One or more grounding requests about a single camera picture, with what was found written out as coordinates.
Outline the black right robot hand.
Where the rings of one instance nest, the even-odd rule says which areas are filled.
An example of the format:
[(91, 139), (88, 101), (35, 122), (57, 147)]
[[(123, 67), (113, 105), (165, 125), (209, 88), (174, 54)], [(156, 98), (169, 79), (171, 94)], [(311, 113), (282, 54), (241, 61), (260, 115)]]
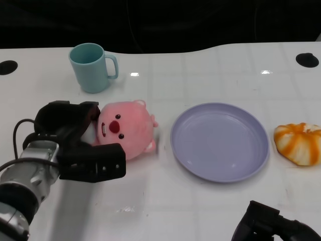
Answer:
[(274, 240), (279, 236), (284, 241), (320, 241), (308, 225), (281, 216), (280, 211), (256, 201), (250, 204), (236, 227), (232, 241)]

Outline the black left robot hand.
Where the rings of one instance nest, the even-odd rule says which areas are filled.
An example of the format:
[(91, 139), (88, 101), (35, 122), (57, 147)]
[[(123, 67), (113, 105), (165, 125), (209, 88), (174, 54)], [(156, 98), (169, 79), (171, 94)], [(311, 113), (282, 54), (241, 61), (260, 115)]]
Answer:
[(120, 144), (99, 144), (84, 140), (88, 130), (96, 131), (99, 103), (72, 104), (54, 101), (42, 107), (35, 118), (40, 140), (59, 145), (56, 155), (60, 179), (97, 183), (126, 175), (125, 152)]

